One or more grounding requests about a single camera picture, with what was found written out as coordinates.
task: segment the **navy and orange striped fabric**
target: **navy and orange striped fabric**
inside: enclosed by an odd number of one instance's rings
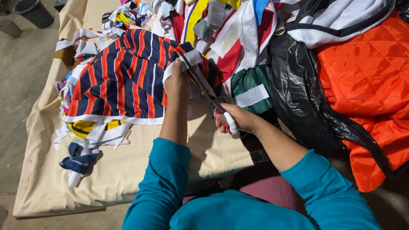
[[[180,45],[143,29],[125,31],[82,71],[67,116],[99,122],[100,116],[108,116],[134,124],[146,122],[126,117],[163,117],[167,106],[164,72],[180,53],[190,51],[196,52],[190,43]],[[222,85],[216,68],[203,56],[198,67],[220,96]]]

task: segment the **black plastic bag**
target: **black plastic bag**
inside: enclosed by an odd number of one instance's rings
[[[409,24],[409,1],[397,0],[395,7],[399,12],[400,18]]]
[[[268,73],[278,118],[308,149],[327,155],[346,152],[342,139],[370,151],[386,176],[393,175],[378,143],[358,123],[334,111],[325,101],[315,55],[288,34],[272,38]]]

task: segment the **teal sleeve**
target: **teal sleeve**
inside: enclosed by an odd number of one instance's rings
[[[382,229],[352,182],[314,150],[280,173],[306,201],[308,218],[317,229]]]
[[[171,217],[182,206],[189,160],[188,147],[163,138],[153,141],[144,179],[122,230],[169,229]]]

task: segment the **beige cloth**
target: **beige cloth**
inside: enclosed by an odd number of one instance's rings
[[[78,28],[99,30],[104,12],[116,9],[119,1],[69,0],[60,13],[60,39],[71,40]],[[68,186],[68,170],[59,162],[68,156],[69,137],[56,151],[52,141],[63,124],[56,107],[59,101],[53,82],[70,71],[54,59],[45,88],[27,119],[28,141],[13,215],[32,217],[86,212],[132,202],[143,179],[157,126],[133,125],[129,145],[99,147],[100,155],[77,187]],[[238,136],[221,134],[205,114],[206,101],[193,101],[188,121],[188,147],[192,152],[189,181],[221,177],[253,165]]]

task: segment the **black bucket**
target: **black bucket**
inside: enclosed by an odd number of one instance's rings
[[[19,1],[14,8],[14,12],[25,17],[40,29],[47,28],[54,22],[54,18],[40,0]]]

